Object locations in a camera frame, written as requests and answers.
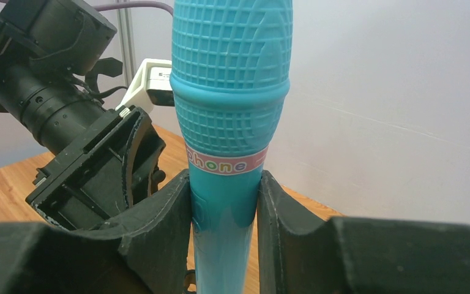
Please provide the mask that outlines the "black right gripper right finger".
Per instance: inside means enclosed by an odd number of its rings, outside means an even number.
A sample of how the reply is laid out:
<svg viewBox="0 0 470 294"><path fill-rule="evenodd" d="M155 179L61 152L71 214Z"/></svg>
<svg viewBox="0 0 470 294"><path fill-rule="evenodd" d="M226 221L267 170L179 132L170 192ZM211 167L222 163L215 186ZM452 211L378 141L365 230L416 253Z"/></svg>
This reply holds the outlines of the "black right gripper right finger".
<svg viewBox="0 0 470 294"><path fill-rule="evenodd" d="M261 293L470 293L470 225L322 220L262 175Z"/></svg>

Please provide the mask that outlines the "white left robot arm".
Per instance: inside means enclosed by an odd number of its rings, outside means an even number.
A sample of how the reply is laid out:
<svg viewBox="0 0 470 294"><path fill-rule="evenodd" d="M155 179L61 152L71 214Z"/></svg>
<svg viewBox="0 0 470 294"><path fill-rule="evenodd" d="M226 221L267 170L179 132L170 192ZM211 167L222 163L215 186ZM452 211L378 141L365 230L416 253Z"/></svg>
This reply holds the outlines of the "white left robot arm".
<svg viewBox="0 0 470 294"><path fill-rule="evenodd" d="M26 202L47 222L90 229L158 191L165 142L146 110L105 109L122 63L102 58L116 27L84 1L8 1L0 11L0 113L10 113L53 160Z"/></svg>

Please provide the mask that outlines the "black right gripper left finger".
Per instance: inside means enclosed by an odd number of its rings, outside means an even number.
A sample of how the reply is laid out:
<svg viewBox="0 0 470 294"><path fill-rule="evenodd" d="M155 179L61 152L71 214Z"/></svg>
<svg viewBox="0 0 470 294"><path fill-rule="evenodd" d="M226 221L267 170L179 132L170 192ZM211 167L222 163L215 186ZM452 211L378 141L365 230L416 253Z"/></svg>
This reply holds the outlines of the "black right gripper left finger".
<svg viewBox="0 0 470 294"><path fill-rule="evenodd" d="M95 230L0 223L0 293L182 293L188 171Z"/></svg>

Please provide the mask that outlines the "blue toy microphone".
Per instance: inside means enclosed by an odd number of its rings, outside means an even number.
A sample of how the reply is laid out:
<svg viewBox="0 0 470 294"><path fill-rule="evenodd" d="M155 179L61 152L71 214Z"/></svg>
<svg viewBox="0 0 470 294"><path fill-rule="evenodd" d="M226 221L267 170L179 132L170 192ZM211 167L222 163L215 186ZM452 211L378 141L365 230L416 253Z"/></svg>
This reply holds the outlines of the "blue toy microphone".
<svg viewBox="0 0 470 294"><path fill-rule="evenodd" d="M244 291L292 38L291 1L174 3L170 84L188 159L198 293Z"/></svg>

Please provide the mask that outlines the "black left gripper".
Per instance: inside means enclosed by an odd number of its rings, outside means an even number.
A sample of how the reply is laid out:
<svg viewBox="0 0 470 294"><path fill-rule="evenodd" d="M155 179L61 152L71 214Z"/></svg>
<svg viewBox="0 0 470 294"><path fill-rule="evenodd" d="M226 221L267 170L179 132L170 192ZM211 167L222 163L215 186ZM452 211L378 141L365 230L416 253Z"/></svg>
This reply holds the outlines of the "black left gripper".
<svg viewBox="0 0 470 294"><path fill-rule="evenodd" d="M37 170L26 203L49 224L87 230L132 208L158 190L165 148L140 107L106 111Z"/></svg>

